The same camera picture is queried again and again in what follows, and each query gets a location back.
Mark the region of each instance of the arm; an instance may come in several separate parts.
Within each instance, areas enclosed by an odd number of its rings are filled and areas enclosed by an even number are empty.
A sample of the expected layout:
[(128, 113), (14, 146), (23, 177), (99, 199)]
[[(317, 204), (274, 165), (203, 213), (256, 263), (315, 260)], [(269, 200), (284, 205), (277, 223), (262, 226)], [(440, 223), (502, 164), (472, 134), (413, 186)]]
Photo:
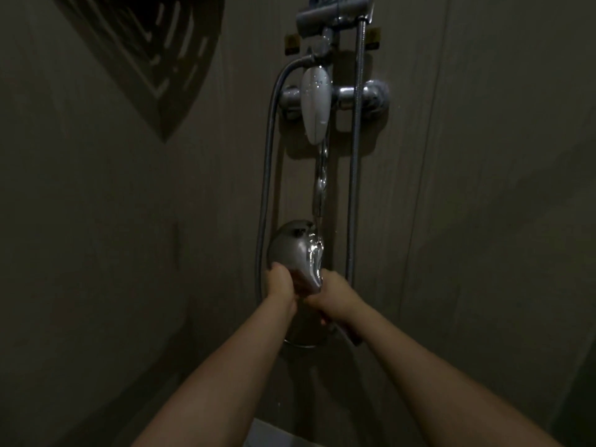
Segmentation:
[(240, 446), (281, 348), (296, 300), (288, 270), (269, 272), (269, 296), (160, 409), (133, 447)]
[(367, 342), (433, 447), (555, 447), (516, 409), (419, 345), (364, 303), (343, 277), (324, 270), (306, 302), (351, 325)]

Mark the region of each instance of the hand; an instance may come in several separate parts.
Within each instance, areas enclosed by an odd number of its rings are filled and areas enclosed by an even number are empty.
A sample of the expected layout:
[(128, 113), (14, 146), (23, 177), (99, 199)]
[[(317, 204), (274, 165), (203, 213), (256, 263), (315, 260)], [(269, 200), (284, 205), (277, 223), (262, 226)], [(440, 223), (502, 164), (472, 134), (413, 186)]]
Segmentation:
[(267, 273), (267, 298), (273, 298), (288, 303), (290, 316), (296, 314), (296, 294), (294, 283), (287, 268), (279, 263), (274, 263)]
[(352, 287), (335, 271), (322, 269), (323, 289), (305, 299), (306, 304), (322, 311), (335, 321), (354, 324), (354, 315), (364, 305)]

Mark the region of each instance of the shower mixer valve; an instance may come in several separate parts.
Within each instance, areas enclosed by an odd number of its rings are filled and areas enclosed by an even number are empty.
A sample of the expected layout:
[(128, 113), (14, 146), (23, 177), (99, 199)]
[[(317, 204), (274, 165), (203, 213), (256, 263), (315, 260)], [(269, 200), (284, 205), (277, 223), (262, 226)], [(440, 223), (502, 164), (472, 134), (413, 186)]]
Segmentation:
[[(324, 239), (321, 226), (324, 217), (327, 190), (327, 161), (329, 157), (329, 119), (332, 110), (352, 110), (352, 154), (350, 159), (350, 185), (348, 202), (348, 237), (346, 278), (350, 285), (354, 277), (354, 238), (356, 216), (356, 178), (358, 175), (358, 147), (361, 119), (376, 119), (389, 107), (389, 89), (383, 82), (363, 81), (366, 25), (370, 22), (373, 5), (371, 0), (311, 0), (309, 7), (296, 16), (296, 26), (302, 37), (320, 36), (302, 58), (288, 63), (280, 72), (269, 105), (267, 135), (264, 155), (264, 178), (255, 260), (256, 291), (262, 300), (262, 259), (264, 233), (271, 181), (271, 156), (275, 115), (278, 108), (287, 119), (302, 117), (306, 137), (317, 147), (317, 167), (312, 203), (313, 220), (294, 220), (279, 228), (272, 236), (267, 250), (267, 265), (283, 264), (294, 281), (294, 289), (301, 296), (321, 291), (321, 261)], [(356, 59), (354, 86), (333, 86), (330, 68), (332, 54), (339, 44), (339, 31), (356, 28)], [(282, 88), (288, 75), (305, 68), (300, 88)], [(348, 326), (336, 324), (338, 330), (354, 345), (360, 337)], [(315, 347), (316, 345), (296, 345)]]

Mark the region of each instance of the shower faucet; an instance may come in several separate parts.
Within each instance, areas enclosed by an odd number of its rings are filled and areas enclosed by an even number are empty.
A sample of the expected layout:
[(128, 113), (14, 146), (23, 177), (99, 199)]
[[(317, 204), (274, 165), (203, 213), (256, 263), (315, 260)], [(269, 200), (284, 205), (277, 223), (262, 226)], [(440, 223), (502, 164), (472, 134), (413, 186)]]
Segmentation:
[[(264, 177), (261, 192), (259, 231), (255, 260), (257, 299), (262, 300), (262, 260), (264, 235), (271, 181), (271, 156), (275, 117), (279, 109), (286, 119), (302, 117), (306, 136), (317, 147), (317, 165), (312, 204), (313, 220), (294, 220), (273, 234), (267, 251), (267, 266), (283, 264), (300, 296), (317, 293), (322, 289), (321, 260), (324, 250), (322, 224), (327, 189), (327, 161), (330, 150), (329, 119), (334, 110), (352, 110), (352, 149), (350, 157), (350, 184), (347, 217), (346, 279), (353, 285), (354, 238), (356, 218), (356, 180), (358, 176), (358, 148), (361, 119), (376, 119), (389, 107), (387, 85), (377, 80), (363, 81), (366, 25), (373, 12), (371, 0), (310, 0), (309, 7), (296, 15), (296, 26), (302, 37), (318, 36), (304, 56), (289, 62), (280, 72), (269, 103), (269, 117), (264, 153)], [(332, 85), (332, 58), (339, 45), (343, 29), (356, 28), (356, 59), (354, 86)], [(300, 88), (283, 88), (288, 75), (304, 68)], [(360, 337), (349, 327), (337, 325), (339, 331), (354, 345)], [(316, 345), (295, 345), (315, 347)]]

